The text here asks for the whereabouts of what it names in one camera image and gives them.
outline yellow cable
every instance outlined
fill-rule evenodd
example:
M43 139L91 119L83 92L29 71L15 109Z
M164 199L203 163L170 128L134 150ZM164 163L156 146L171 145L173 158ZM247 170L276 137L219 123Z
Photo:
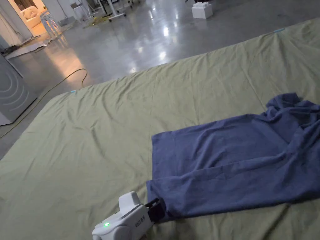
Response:
M59 82L58 84L56 84L54 87L50 88L42 97L40 97L40 99L39 99L38 102L33 106L33 108L32 108L22 119L20 119L9 131L7 131L5 134L3 134L3 135L0 137L0 139L3 138L5 135L7 135L9 132L11 132L11 130L14 129L19 123L21 123L22 120L25 119L26 116L28 116L29 113L31 113L33 109L35 109L35 107L40 103L40 101L44 98L44 96L47 95L48 92L50 92L52 89L54 89L56 86L58 86L58 85L59 85L60 83L62 83L64 80L66 80L68 77L70 77L71 75L73 75L74 73L76 73L77 71L80 71L80 70L84 70L84 71L85 71L85 76L84 76L84 78L82 79L82 82L81 82L81 86L83 87L83 81L84 81L85 78L87 77L88 71L87 71L86 69L84 69L84 68L80 68L80 69L74 71L73 73L71 73L69 76L67 76L67 77L66 77L65 79L63 79L62 81L60 81L60 82Z

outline gray panel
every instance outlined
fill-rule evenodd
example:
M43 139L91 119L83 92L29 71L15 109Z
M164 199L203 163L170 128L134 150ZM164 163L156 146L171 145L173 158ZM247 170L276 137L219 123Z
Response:
M0 56L0 112L11 123L36 99L16 70ZM0 125L8 124L0 119Z

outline blue tape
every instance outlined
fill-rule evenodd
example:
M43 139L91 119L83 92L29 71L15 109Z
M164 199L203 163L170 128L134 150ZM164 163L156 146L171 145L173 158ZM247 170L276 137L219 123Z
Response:
M273 32L274 33L278 33L278 32L281 32L281 31L283 31L284 30L284 28L280 28L280 29L278 29L278 30L274 30Z

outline blue towel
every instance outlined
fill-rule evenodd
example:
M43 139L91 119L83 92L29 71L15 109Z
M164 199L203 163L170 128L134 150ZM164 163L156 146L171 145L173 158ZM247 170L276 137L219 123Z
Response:
M166 220L320 197L320 106L295 93L246 114L152 137L148 200Z

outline green bedsheet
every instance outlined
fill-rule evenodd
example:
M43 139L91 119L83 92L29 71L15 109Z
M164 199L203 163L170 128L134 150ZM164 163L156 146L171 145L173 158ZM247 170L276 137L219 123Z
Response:
M297 92L320 104L320 19L52 99L0 161L0 239L91 239L136 191L153 134L245 113ZM318 239L320 200L154 226L149 239Z

